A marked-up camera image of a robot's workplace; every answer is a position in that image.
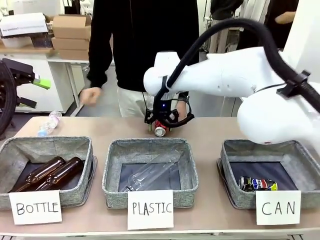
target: red soda can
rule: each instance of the red soda can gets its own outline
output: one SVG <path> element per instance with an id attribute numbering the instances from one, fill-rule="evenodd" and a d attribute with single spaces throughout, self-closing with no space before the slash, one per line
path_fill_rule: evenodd
<path id="1" fill-rule="evenodd" d="M 154 123 L 154 134 L 157 137 L 163 137 L 164 135 L 166 135 L 167 131 L 169 130 L 168 127 L 164 126 L 161 122 L 159 122 L 158 120 L 155 121 Z"/>

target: white paper sign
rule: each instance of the white paper sign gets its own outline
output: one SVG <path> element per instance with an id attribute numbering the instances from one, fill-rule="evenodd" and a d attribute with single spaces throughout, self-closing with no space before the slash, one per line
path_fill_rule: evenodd
<path id="1" fill-rule="evenodd" d="M 301 191 L 256 191 L 256 224 L 300 223 Z"/>
<path id="2" fill-rule="evenodd" d="M 172 190 L 128 192 L 128 230 L 174 227 Z"/>
<path id="3" fill-rule="evenodd" d="M 62 222 L 59 190 L 9 193 L 15 225 Z"/>

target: clear plastic bottle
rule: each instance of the clear plastic bottle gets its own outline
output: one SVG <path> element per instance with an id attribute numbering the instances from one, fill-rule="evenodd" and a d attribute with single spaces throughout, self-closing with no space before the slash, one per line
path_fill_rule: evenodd
<path id="1" fill-rule="evenodd" d="M 153 158 L 128 178 L 127 185 L 121 192 L 145 191 L 155 180 L 179 161 L 182 154 L 170 150 Z"/>
<path id="2" fill-rule="evenodd" d="M 45 137 L 53 132 L 61 120 L 62 114 L 59 111 L 53 111 L 49 114 L 46 121 L 40 126 L 39 137 Z"/>

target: black jacket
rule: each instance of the black jacket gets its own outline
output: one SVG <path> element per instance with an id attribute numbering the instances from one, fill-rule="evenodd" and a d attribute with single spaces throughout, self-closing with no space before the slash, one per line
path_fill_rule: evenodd
<path id="1" fill-rule="evenodd" d="M 231 18 L 244 0 L 211 0 L 210 12 L 214 20 Z"/>
<path id="2" fill-rule="evenodd" d="M 144 74 L 156 54 L 175 51 L 182 58 L 199 37 L 197 0 L 95 0 L 87 75 L 91 87 L 107 81 L 111 34 L 118 86 L 144 92 Z M 190 64 L 198 61 L 197 55 Z"/>

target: person's hand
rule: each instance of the person's hand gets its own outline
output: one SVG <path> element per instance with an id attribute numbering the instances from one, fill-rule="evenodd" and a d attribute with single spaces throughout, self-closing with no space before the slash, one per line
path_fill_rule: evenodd
<path id="1" fill-rule="evenodd" d="M 296 16 L 295 11 L 286 11 L 280 16 L 277 16 L 274 20 L 277 24 L 289 24 L 294 21 L 295 16 Z"/>
<path id="2" fill-rule="evenodd" d="M 179 121 L 187 117 L 187 104 L 184 101 L 178 101 L 175 108 L 179 113 Z"/>
<path id="3" fill-rule="evenodd" d="M 101 95 L 102 89 L 100 87 L 91 87 L 84 89 L 80 95 L 80 102 L 84 105 L 94 106 L 99 96 Z"/>

